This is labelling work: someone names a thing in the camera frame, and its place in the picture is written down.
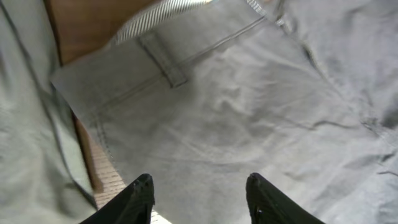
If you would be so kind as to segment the grey shorts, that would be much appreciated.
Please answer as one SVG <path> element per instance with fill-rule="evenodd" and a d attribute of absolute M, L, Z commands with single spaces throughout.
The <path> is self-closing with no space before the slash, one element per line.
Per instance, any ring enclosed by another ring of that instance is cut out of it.
<path fill-rule="evenodd" d="M 249 223 L 252 172 L 325 223 L 397 222 L 396 1 L 165 1 L 53 84 L 172 223 Z"/>

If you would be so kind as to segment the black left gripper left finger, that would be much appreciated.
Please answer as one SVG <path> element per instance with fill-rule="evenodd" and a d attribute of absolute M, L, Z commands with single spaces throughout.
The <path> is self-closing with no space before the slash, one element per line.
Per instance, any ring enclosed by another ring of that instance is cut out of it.
<path fill-rule="evenodd" d="M 141 174 L 96 213 L 80 224 L 150 224 L 155 205 L 150 174 Z"/>

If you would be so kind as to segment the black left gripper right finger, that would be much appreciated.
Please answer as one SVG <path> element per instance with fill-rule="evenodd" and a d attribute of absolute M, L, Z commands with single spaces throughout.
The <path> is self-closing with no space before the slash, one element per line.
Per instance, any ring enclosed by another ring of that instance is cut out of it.
<path fill-rule="evenodd" d="M 247 178 L 246 200 L 252 224 L 324 224 L 256 172 Z"/>

